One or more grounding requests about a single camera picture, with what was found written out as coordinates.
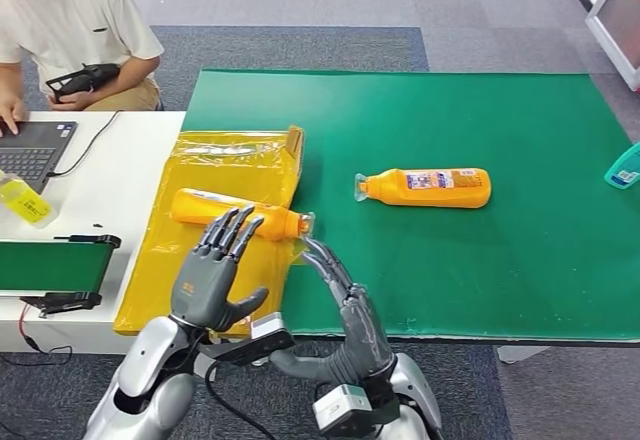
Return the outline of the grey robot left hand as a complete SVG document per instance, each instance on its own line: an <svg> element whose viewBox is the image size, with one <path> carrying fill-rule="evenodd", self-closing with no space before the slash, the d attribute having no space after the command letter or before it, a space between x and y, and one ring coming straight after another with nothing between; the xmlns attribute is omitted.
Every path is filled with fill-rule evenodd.
<svg viewBox="0 0 640 440"><path fill-rule="evenodd" d="M169 317L192 328L226 332L262 306L269 295L266 287L237 302L228 299L239 261L263 222L262 216L249 220L254 211L252 204L233 207L208 225L174 283Z"/></svg>

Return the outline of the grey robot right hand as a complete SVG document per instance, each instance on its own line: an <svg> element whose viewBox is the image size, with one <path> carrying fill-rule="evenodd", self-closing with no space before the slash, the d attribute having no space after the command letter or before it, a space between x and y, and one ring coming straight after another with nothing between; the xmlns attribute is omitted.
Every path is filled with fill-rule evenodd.
<svg viewBox="0 0 640 440"><path fill-rule="evenodd" d="M278 350L269 361L285 375L338 385L359 385L392 365L395 355L367 290L353 282L331 248L308 237L303 243L303 258L315 268L340 308L344 341L324 358Z"/></svg>

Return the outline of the person's left hand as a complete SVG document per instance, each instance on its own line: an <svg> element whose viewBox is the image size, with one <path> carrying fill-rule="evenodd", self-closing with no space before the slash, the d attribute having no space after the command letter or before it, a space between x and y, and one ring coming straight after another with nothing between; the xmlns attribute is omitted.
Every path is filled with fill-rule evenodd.
<svg viewBox="0 0 640 440"><path fill-rule="evenodd" d="M54 107L61 111L82 111L91 106L93 102L93 92L79 91L60 96L59 101L54 104Z"/></svg>

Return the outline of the person's right hand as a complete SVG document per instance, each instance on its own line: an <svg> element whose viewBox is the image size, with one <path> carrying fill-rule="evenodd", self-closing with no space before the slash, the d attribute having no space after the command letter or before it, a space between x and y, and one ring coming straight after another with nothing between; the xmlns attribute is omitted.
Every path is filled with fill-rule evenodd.
<svg viewBox="0 0 640 440"><path fill-rule="evenodd" d="M25 116L23 101L13 94L1 95L1 120L6 124L14 135L20 133L18 124Z"/></svg>

